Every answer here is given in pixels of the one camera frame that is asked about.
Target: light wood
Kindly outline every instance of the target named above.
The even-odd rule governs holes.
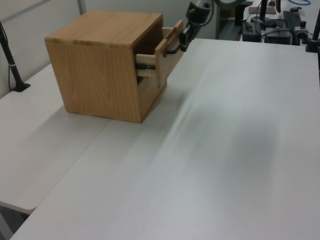
[[[182,20],[179,20],[173,29],[155,48],[154,54],[156,59],[156,77],[158,81],[158,87],[161,89],[165,84],[167,84],[168,76],[183,55],[181,50],[179,50],[176,54],[166,54],[166,50],[171,50],[177,44],[177,39],[183,29],[184,23]]]
[[[160,13],[88,11],[46,37],[46,42],[132,47],[153,26],[163,27]]]
[[[129,48],[53,42],[46,47],[68,112],[141,121]]]
[[[145,113],[145,115],[142,118],[142,123],[144,122],[144,120],[146,120],[146,118],[148,117],[148,115],[152,112],[153,108],[157,105],[161,94],[163,93],[163,91],[166,89],[167,87],[167,83],[162,87],[161,91],[159,92],[159,94],[156,96],[155,100],[153,101],[153,103],[151,104],[151,106],[149,107],[148,111]]]
[[[181,57],[163,54],[179,41],[181,24],[163,29],[160,13],[89,11],[47,36],[65,109],[141,123]]]

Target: black cable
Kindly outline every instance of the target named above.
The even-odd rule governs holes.
[[[193,25],[193,26],[196,26],[196,27],[204,27],[206,25],[208,25],[212,19],[212,17],[214,16],[214,0],[211,0],[211,15],[210,15],[210,18],[209,20],[206,22],[206,23],[203,23],[203,24],[199,24],[199,23],[195,23],[193,21],[190,20],[189,18],[189,12],[186,13],[186,18],[188,19],[188,22]]]
[[[181,48],[181,43],[175,49],[166,51],[166,54],[176,54],[180,48]]]
[[[7,33],[6,33],[5,29],[4,29],[4,26],[2,26],[1,22],[0,22],[0,28],[1,28],[2,32],[4,33],[5,41],[8,44]],[[8,65],[8,85],[9,85],[9,89],[10,89],[10,92],[11,92],[12,89],[11,89],[11,85],[10,85],[10,66],[9,65]]]
[[[280,32],[290,32],[290,30],[274,30],[274,31],[270,31],[270,32],[267,32],[267,33],[261,35],[261,37],[264,37],[264,36],[267,36],[270,34],[280,33]]]
[[[9,89],[10,92],[12,91],[11,86],[10,86],[10,66],[8,66],[8,84],[9,84]]]

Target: wire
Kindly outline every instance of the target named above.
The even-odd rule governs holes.
[[[292,4],[296,4],[296,5],[300,5],[300,6],[307,6],[307,5],[310,5],[311,2],[309,0],[301,0],[301,1],[304,1],[306,3],[298,3],[298,2],[295,2],[295,1],[292,1],[292,0],[288,0],[290,3]]]
[[[269,31],[269,32],[261,35],[261,37],[264,37],[264,36],[267,36],[267,35],[270,35],[270,34],[280,33],[280,32],[290,32],[290,30],[275,30],[275,31]]]
[[[257,16],[258,16],[258,8],[260,7],[261,4],[262,4],[262,1],[259,3],[259,5],[256,7],[256,9],[253,11],[253,12],[256,11]],[[245,21],[248,21],[248,19],[249,19],[249,17],[250,17],[251,15],[252,15],[252,13],[246,18]]]
[[[9,89],[10,92],[12,91],[11,86],[10,86],[10,66],[8,66],[8,84],[9,84]]]
[[[196,26],[196,27],[204,27],[204,26],[208,25],[213,16],[214,16],[214,0],[211,0],[211,15],[210,15],[210,18],[204,24],[199,24],[199,23],[195,23],[195,22],[191,21],[190,18],[189,18],[189,11],[186,13],[186,18],[188,19],[189,23],[191,25],[193,25],[193,26]]]
[[[257,22],[258,22],[258,9],[259,9],[259,6],[262,4],[262,1],[260,2],[260,4],[258,5],[258,8],[255,10],[256,11],[256,15],[255,15],[255,23],[254,23],[254,28],[257,29]]]

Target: black stand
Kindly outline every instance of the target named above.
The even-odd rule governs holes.
[[[261,8],[260,8],[259,16],[255,16],[251,18],[251,23],[259,23],[260,27],[263,30],[266,30],[266,28],[275,28],[277,26],[277,23],[275,20],[269,19],[266,17],[267,4],[268,4],[268,0],[261,0]]]
[[[244,21],[244,11],[246,7],[252,5],[252,1],[246,1],[235,8],[235,18],[234,18],[234,25],[235,26],[242,26],[242,22]]]
[[[305,47],[306,52],[319,53],[319,42],[318,42],[319,32],[320,32],[320,9],[319,9],[318,17],[316,19],[312,39],[307,40],[307,46]]]
[[[0,22],[0,43],[1,43],[2,49],[4,51],[5,57],[8,61],[11,72],[12,72],[14,79],[15,79],[15,87],[12,89],[12,91],[21,93],[22,91],[24,91],[25,89],[30,87],[30,84],[24,83],[21,80],[18,68],[17,68],[15,60],[11,54],[11,51],[10,51],[10,48],[8,45],[8,41],[6,39],[6,35],[4,33],[3,26],[1,24],[1,22]]]

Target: blue cable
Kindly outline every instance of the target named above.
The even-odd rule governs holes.
[[[294,2],[294,1],[292,1],[292,0],[288,0],[290,3],[293,3],[293,4],[296,4],[296,5],[300,5],[300,6],[307,6],[307,5],[310,5],[311,4],[311,2],[309,1],[309,0],[302,0],[302,1],[304,1],[304,2],[306,2],[306,3],[297,3],[297,2]]]

